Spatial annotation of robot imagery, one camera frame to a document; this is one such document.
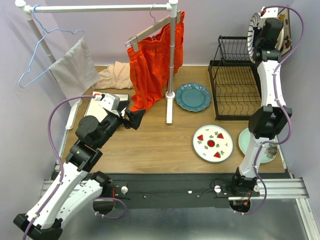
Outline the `blue striped round plate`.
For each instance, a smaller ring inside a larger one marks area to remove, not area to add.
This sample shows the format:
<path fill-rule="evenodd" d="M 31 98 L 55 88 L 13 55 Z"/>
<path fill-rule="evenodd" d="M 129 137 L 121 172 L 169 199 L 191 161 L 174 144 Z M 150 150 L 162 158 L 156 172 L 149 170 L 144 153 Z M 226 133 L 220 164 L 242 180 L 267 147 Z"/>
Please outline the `blue striped round plate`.
<path fill-rule="evenodd" d="M 255 60 L 253 58 L 254 54 L 254 35 L 255 35 L 255 29 L 261 20 L 261 15 L 258 12 L 255 12 L 249 22 L 248 31 L 247 31 L 247 51 L 249 59 L 252 63 L 255 63 Z"/>

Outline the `teal scalloped ceramic plate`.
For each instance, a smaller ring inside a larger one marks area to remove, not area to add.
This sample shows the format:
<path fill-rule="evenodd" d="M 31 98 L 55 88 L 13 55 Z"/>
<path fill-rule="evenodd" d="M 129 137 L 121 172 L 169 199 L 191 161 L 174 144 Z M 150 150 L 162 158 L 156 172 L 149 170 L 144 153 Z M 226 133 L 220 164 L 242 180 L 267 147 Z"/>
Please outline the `teal scalloped ceramic plate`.
<path fill-rule="evenodd" d="M 195 82 L 184 83 L 175 92 L 177 104 L 189 112 L 201 112 L 211 103 L 212 96 L 202 84 Z"/>

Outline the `watermelon pattern round plate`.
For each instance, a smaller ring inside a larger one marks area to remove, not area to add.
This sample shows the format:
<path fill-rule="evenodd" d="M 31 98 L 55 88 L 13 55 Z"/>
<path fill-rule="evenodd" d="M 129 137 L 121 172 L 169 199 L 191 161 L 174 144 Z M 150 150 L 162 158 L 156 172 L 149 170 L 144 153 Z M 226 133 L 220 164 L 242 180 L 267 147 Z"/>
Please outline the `watermelon pattern round plate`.
<path fill-rule="evenodd" d="M 234 144 L 231 135 L 218 125 L 208 124 L 198 128 L 192 138 L 193 149 L 203 160 L 219 163 L 228 159 Z"/>

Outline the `floral round plate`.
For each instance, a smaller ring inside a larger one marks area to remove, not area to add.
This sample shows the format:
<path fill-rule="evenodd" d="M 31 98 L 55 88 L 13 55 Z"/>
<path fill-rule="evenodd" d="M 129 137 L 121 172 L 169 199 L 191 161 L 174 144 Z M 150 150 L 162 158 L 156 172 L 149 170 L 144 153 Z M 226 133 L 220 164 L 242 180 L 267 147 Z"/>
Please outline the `floral round plate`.
<path fill-rule="evenodd" d="M 246 155 L 249 143 L 250 143 L 251 134 L 248 128 L 245 128 L 238 137 L 238 146 L 241 152 Z M 261 164 L 271 162 L 278 154 L 278 147 L 276 144 L 269 144 L 267 148 L 264 150 L 263 158 L 260 161 Z"/>

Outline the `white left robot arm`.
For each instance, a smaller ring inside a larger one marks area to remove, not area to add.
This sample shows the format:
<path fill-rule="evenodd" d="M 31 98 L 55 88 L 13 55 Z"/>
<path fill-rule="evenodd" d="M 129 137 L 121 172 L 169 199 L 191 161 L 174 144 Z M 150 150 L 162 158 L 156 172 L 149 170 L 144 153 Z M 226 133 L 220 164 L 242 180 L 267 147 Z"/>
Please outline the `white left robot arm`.
<path fill-rule="evenodd" d="M 99 121 L 95 116 L 84 116 L 78 123 L 75 144 L 65 162 L 60 161 L 60 172 L 42 198 L 27 213 L 18 214 L 14 224 L 23 231 L 23 239 L 57 240 L 68 221 L 91 201 L 107 201 L 123 206 L 121 217 L 127 213 L 126 204 L 116 198 L 112 179 L 101 171 L 95 172 L 76 193 L 75 187 L 85 179 L 103 153 L 100 149 L 120 126 L 137 130 L 145 109 L 130 111 L 128 100 L 105 95 L 101 106 L 107 113 Z"/>

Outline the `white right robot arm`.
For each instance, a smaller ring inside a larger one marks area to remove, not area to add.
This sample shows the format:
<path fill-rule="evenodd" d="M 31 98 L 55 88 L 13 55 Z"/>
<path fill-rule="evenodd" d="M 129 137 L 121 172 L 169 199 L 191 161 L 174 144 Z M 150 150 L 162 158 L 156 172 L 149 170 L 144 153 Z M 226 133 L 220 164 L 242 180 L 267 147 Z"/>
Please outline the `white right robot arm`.
<path fill-rule="evenodd" d="M 260 79 L 261 107 L 249 119 L 249 145 L 230 183 L 230 191 L 236 196 L 254 190 L 264 150 L 273 143 L 293 113 L 286 107 L 280 83 L 281 52 L 276 46 L 282 29 L 283 22 L 279 18 L 263 18 L 257 13 L 248 27 L 247 48 Z"/>

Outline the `white clothes rack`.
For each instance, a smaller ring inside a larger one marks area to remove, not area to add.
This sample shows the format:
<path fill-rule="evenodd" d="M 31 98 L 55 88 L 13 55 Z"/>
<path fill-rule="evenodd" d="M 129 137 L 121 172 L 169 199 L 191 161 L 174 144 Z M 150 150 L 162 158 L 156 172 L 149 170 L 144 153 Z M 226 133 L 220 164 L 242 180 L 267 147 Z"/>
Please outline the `white clothes rack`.
<path fill-rule="evenodd" d="M 130 11 L 168 11 L 168 3 L 166 4 L 122 4 L 122 5 L 75 5 L 75 6 L 30 6 L 24 0 L 16 0 L 15 6 L 22 10 L 26 19 L 35 34 L 38 38 L 38 43 L 36 44 L 35 49 L 38 49 L 39 45 L 42 45 L 47 57 L 50 62 L 53 64 L 56 62 L 56 59 L 50 50 L 49 46 L 45 41 L 46 34 L 49 32 L 40 23 L 42 30 L 39 30 L 35 20 L 36 17 L 34 13 L 72 13 L 72 12 L 130 12 Z M 166 104 L 166 123 L 173 123 L 173 101 L 175 98 L 175 93 L 173 90 L 174 82 L 174 57 L 175 57 L 175 44 L 173 47 L 170 47 L 170 64 L 169 64 L 169 79 L 167 82 L 167 91 L 165 93 Z"/>

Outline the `pink round plate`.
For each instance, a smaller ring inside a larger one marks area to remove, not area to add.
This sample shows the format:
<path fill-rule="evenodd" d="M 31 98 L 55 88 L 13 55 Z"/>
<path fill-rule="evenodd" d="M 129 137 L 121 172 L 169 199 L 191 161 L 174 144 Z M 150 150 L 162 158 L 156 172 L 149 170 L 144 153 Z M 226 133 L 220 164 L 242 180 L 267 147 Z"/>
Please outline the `pink round plate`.
<path fill-rule="evenodd" d="M 275 45 L 275 48 L 277 50 L 279 50 L 280 52 L 282 51 L 282 46 L 283 46 L 283 42 L 284 42 L 284 38 L 285 38 L 285 30 L 284 30 L 284 23 L 282 24 L 282 28 L 281 28 L 281 31 L 278 35 L 278 38 L 277 38 L 277 43 Z"/>

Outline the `beige cloth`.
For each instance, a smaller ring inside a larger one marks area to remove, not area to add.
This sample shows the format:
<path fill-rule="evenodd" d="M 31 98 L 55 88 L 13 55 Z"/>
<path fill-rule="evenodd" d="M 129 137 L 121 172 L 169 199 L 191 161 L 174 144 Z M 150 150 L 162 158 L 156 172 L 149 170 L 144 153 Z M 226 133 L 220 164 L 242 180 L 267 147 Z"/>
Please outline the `beige cloth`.
<path fill-rule="evenodd" d="M 130 64 L 116 61 L 98 72 L 99 79 L 92 85 L 95 90 L 133 89 L 130 79 Z"/>

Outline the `flower pattern square plate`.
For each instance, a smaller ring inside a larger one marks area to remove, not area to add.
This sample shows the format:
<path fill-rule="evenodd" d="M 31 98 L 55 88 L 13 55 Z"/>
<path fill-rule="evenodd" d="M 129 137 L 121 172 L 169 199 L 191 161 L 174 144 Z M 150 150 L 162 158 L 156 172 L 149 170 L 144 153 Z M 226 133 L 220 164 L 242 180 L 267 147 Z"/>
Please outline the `flower pattern square plate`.
<path fill-rule="evenodd" d="M 287 8 L 283 8 L 278 13 L 278 18 L 283 22 L 283 41 L 280 47 L 281 56 L 283 57 L 292 49 L 292 35 L 291 35 L 291 23 L 290 23 L 290 11 Z"/>

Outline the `orange shorts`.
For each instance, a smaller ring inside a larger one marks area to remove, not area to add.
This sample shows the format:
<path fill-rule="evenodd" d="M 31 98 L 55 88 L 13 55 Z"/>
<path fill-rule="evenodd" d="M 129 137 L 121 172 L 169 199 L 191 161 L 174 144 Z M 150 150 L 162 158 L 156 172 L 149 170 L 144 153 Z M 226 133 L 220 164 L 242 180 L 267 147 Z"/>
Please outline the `orange shorts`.
<path fill-rule="evenodd" d="M 154 37 L 138 43 L 138 51 L 127 49 L 130 80 L 135 94 L 131 111 L 149 110 L 163 98 L 170 70 L 170 25 L 165 25 Z"/>

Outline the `grey towel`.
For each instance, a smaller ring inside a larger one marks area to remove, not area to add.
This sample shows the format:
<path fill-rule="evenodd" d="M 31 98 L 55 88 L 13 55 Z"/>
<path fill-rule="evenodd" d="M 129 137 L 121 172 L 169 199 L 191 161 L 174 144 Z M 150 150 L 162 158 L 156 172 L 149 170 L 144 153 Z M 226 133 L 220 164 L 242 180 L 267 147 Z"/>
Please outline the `grey towel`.
<path fill-rule="evenodd" d="M 66 98 L 83 95 L 100 78 L 84 37 L 49 70 Z"/>

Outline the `wooden clip hanger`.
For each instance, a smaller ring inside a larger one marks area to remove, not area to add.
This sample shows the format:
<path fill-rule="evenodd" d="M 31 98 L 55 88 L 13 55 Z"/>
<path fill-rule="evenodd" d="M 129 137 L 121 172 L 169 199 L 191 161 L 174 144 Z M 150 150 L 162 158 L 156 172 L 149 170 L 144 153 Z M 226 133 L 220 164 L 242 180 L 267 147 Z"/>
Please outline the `wooden clip hanger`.
<path fill-rule="evenodd" d="M 151 34 L 155 33 L 156 31 L 160 30 L 164 26 L 170 26 L 170 47 L 175 45 L 175 32 L 176 32 L 176 24 L 180 21 L 181 17 L 181 10 L 178 10 L 178 1 L 177 0 L 170 0 L 168 2 L 169 7 L 169 15 L 159 21 L 155 21 L 153 25 L 146 28 L 145 30 L 138 33 L 135 37 L 129 37 L 128 41 L 125 43 L 126 48 L 132 47 L 134 52 L 139 50 L 138 43 L 150 36 Z"/>

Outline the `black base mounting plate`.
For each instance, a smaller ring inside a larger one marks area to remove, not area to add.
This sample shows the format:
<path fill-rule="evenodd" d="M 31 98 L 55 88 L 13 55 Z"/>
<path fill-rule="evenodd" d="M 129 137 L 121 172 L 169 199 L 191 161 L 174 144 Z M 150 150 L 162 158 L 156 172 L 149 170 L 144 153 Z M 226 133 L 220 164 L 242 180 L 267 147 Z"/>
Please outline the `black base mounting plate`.
<path fill-rule="evenodd" d="M 258 193 L 232 189 L 230 173 L 109 173 L 128 209 L 229 208 Z"/>

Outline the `aluminium rail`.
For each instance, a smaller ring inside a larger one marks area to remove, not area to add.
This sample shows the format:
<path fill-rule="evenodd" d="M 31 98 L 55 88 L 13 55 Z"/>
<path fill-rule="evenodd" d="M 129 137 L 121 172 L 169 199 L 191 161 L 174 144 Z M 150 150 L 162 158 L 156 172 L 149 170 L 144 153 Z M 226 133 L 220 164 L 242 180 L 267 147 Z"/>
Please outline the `aluminium rail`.
<path fill-rule="evenodd" d="M 252 199 L 307 199 L 309 194 L 303 179 L 264 179 L 258 180 L 253 190 L 241 191 L 236 193 L 235 191 L 227 189 L 228 184 L 222 180 L 214 180 L 210 187 L 203 190 L 196 189 L 182 189 L 182 190 L 156 190 L 154 187 L 151 191 L 134 190 L 129 188 L 128 184 L 117 183 L 112 186 L 112 193 L 116 197 L 125 198 L 128 193 L 141 194 L 144 198 L 147 195 L 168 195 L 168 194 L 196 194 L 197 198 L 200 198 L 206 193 L 214 193 L 218 198 L 227 198 L 230 201 L 248 200 Z"/>

